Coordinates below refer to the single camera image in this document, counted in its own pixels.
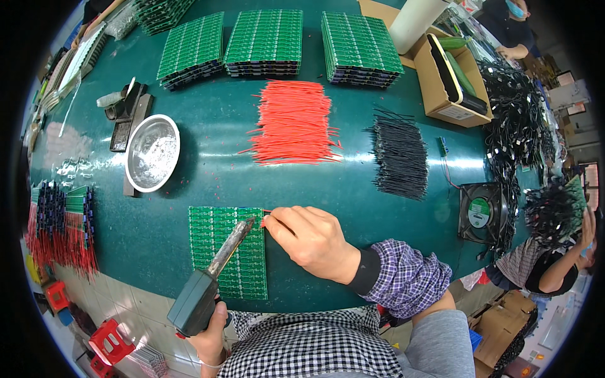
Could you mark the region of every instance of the gray sleeve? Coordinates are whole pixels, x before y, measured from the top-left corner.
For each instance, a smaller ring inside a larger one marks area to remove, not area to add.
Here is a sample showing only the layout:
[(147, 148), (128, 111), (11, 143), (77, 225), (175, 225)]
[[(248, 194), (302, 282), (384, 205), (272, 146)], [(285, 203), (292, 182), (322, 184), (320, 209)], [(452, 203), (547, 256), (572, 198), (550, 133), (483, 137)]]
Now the gray sleeve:
[[(458, 310), (441, 310), (423, 318), (412, 330), (405, 357), (411, 369), (430, 377), (474, 378), (466, 315)], [(402, 368), (406, 376), (415, 376), (406, 371), (407, 367)]]

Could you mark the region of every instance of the black rubber band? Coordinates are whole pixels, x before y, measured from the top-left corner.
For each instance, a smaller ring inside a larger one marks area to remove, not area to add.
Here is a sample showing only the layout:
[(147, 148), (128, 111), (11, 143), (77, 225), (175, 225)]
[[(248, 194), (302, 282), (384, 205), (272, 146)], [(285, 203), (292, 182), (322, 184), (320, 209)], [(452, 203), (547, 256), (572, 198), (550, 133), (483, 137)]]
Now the black rubber band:
[(372, 290), (380, 275), (380, 256), (372, 248), (361, 249), (361, 259), (355, 277), (347, 285), (359, 295), (367, 295)]

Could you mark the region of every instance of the red plastic stool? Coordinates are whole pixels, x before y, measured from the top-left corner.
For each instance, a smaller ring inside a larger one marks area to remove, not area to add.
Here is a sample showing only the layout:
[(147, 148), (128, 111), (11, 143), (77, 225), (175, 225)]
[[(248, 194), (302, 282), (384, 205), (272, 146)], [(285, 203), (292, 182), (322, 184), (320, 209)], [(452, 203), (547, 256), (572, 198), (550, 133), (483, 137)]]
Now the red plastic stool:
[(100, 378), (113, 376), (113, 367), (105, 365), (105, 362), (101, 360), (98, 354), (90, 361), (90, 367)]
[(57, 281), (47, 287), (46, 297), (54, 311), (62, 310), (70, 304), (67, 295), (65, 295), (65, 284), (63, 281)]
[(124, 342), (115, 319), (104, 321), (88, 343), (106, 365), (117, 364), (135, 349), (134, 344)]

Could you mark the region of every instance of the worker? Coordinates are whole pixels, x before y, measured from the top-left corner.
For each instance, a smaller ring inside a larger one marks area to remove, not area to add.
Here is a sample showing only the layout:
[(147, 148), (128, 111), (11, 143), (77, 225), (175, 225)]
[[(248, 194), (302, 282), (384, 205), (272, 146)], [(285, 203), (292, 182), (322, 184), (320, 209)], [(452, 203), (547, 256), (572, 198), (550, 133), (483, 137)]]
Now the worker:
[(483, 13), (477, 17), (502, 44), (495, 50), (507, 60), (526, 57), (535, 44), (527, 23), (530, 16), (527, 3), (525, 0), (487, 0), (483, 3)]
[(536, 296), (552, 297), (568, 292), (586, 269), (592, 274), (597, 250), (597, 226), (600, 217), (585, 210), (581, 235), (577, 243), (566, 251), (562, 247), (544, 251), (533, 238), (505, 255), (495, 264), (487, 266), (485, 273), (494, 285), (504, 290), (525, 288)]
[(393, 239), (359, 250), (347, 243), (338, 219), (314, 207), (278, 207), (267, 230), (309, 273), (347, 285), (362, 298), (411, 316), (410, 344), (399, 353), (381, 339), (376, 305), (314, 313), (233, 311), (239, 341), (227, 358), (219, 302), (208, 329), (188, 341), (201, 377), (440, 377), (475, 376), (466, 316), (447, 290), (451, 269), (435, 254)]
[(71, 43), (71, 48), (76, 49), (83, 36), (88, 35), (90, 31), (96, 28), (111, 12), (123, 3), (124, 0), (88, 0), (84, 4), (84, 18), (82, 26)]

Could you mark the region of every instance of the metal bowl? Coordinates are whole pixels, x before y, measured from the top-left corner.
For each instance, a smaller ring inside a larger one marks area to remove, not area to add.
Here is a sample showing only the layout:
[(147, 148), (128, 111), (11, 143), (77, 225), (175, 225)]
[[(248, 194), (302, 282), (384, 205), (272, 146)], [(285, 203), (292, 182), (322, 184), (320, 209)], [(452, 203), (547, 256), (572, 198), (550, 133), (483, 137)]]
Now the metal bowl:
[(142, 193), (160, 189), (177, 165), (181, 138), (174, 121), (163, 114), (139, 123), (126, 148), (126, 176)]

